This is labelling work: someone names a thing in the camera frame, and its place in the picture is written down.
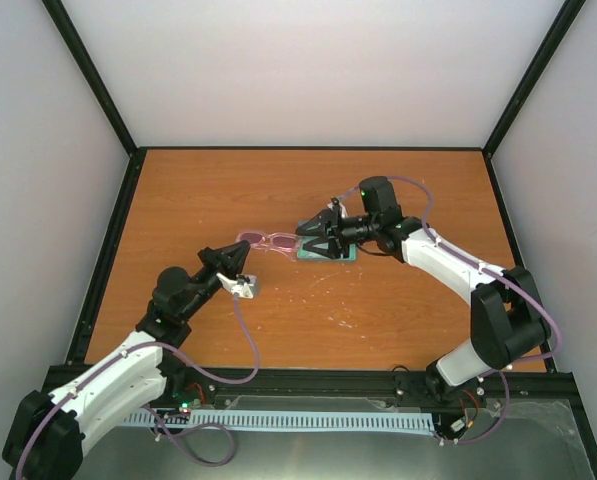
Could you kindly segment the pink translucent sunglasses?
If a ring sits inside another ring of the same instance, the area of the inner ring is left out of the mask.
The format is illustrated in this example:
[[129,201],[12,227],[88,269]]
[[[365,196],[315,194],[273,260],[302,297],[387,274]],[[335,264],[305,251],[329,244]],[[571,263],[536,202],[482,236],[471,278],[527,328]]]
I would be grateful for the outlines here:
[[246,241],[253,250],[277,252],[288,257],[295,255],[300,248],[299,237],[286,232],[246,230],[236,236],[236,241]]

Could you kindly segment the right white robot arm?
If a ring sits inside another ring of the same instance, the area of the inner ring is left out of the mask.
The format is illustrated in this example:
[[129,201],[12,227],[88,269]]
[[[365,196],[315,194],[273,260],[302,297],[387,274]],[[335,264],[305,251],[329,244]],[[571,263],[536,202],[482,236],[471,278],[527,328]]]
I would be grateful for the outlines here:
[[491,371],[501,371],[550,338],[559,339],[532,275],[524,268],[490,264],[455,246],[432,229],[426,217],[406,216],[394,177],[362,180],[364,212],[347,214],[341,197],[295,230],[302,249],[330,260],[346,258],[353,246],[373,241],[380,253],[427,273],[470,308],[470,337],[426,369],[429,397],[442,403]]

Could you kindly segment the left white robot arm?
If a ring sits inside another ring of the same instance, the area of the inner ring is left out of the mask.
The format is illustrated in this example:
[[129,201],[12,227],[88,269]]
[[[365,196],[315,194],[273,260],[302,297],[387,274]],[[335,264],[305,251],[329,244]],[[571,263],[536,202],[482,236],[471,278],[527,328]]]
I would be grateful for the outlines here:
[[243,268],[250,244],[206,247],[201,268],[163,270],[135,329],[102,360],[50,392],[34,390],[19,403],[2,458],[15,479],[71,479],[84,457],[138,408],[179,400],[192,362],[179,350],[190,320],[219,291],[251,299],[256,279]]

